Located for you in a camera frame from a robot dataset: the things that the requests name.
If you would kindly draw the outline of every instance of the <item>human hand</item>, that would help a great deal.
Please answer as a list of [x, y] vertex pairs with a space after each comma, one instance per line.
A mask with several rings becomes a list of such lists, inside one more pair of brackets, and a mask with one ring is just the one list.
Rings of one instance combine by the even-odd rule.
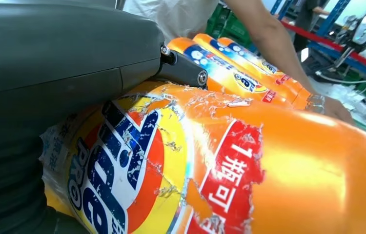
[[332, 99], [330, 97], [325, 97], [324, 108], [324, 115], [342, 120], [351, 125], [355, 124], [350, 112], [343, 106], [340, 101]]
[[340, 101], [320, 94], [311, 95], [307, 101], [308, 104], [305, 108], [307, 111], [323, 114], [354, 125], [350, 112]]

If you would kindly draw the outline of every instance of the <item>orange detergent bottle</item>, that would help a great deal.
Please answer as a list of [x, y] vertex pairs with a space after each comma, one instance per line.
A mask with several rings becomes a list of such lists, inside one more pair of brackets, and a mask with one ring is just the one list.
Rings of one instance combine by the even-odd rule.
[[188, 38], [173, 39], [168, 47], [185, 55], [208, 72], [207, 86], [209, 90], [236, 94], [243, 98], [252, 98], [292, 108], [291, 103], [286, 98], [262, 86], [253, 78], [238, 71], [233, 65]]
[[310, 93], [303, 89], [299, 83], [299, 87], [297, 87], [297, 82], [293, 81], [289, 77], [280, 77], [263, 72], [261, 68], [253, 65], [248, 60], [239, 56], [227, 46], [220, 44], [217, 40], [207, 34], [197, 34], [193, 40], [206, 50], [209, 50], [225, 59], [241, 72], [248, 74], [250, 77], [259, 81], [262, 85], [285, 97], [286, 100], [293, 104], [295, 109], [305, 109], [307, 98]]
[[239, 99], [144, 82], [48, 130], [44, 180], [91, 233], [366, 234], [366, 133]]

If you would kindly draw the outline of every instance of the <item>white cable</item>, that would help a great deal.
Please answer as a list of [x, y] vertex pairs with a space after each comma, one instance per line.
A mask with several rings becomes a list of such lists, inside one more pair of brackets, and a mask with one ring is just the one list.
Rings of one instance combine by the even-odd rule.
[[[322, 77], [323, 79], [326, 79], [326, 80], [329, 80], [329, 81], [333, 81], [333, 82], [337, 82], [337, 83], [343, 83], [343, 84], [361, 84], [361, 83], [366, 83], [366, 80], [346, 81], [346, 80], [339, 80], [339, 79], [329, 78], [327, 76], [324, 76], [320, 71], [316, 71], [315, 74], [317, 76]], [[366, 91], [366, 87], [361, 92], [357, 92], [356, 94], [362, 95], [365, 91]]]

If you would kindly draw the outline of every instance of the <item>blue metal rack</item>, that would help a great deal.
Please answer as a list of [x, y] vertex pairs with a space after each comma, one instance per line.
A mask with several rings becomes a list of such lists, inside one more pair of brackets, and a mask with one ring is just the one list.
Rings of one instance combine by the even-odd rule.
[[334, 6], [334, 9], [330, 12], [329, 16], [325, 19], [323, 24], [321, 24], [318, 29], [316, 35], [323, 37], [329, 33], [329, 30], [334, 25], [335, 21], [347, 7], [350, 0], [339, 0], [338, 3]]

